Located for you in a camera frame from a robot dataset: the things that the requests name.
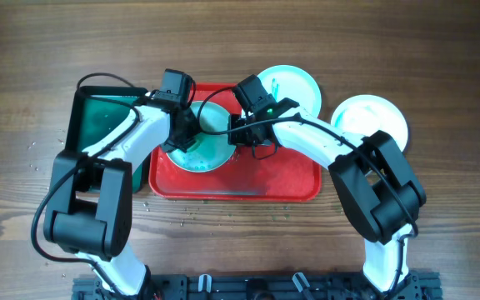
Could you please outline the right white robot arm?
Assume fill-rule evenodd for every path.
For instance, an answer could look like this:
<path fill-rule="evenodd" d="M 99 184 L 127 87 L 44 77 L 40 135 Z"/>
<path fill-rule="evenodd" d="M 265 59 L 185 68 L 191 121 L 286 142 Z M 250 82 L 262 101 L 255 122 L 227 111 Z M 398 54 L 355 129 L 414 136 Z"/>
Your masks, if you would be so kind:
<path fill-rule="evenodd" d="M 326 168 L 347 220 L 365 240 L 364 276 L 383 296 L 395 295 L 408 274 L 406 241 L 418 235 L 426 195 L 388 133 L 344 132 L 302 107 L 270 109 L 261 118 L 233 114 L 227 130 L 235 143 L 267 139 Z"/>

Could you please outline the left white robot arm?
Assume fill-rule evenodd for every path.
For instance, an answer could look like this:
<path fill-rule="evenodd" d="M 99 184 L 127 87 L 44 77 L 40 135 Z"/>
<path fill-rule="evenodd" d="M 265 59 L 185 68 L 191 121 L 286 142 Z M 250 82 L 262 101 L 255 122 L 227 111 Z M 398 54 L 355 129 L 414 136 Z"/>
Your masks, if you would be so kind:
<path fill-rule="evenodd" d="M 31 239 L 41 249 L 37 228 L 68 255 L 65 263 L 86 263 L 100 285 L 92 292 L 108 299 L 161 299 L 163 291 L 148 266 L 128 244 L 133 218 L 133 173 L 157 147 L 191 145 L 197 134 L 189 106 L 194 90 L 147 91 L 140 87 L 80 87 L 76 99 L 116 104 L 129 110 L 103 139 L 82 151 L 66 147 L 55 158 L 50 189 L 35 212 Z"/>

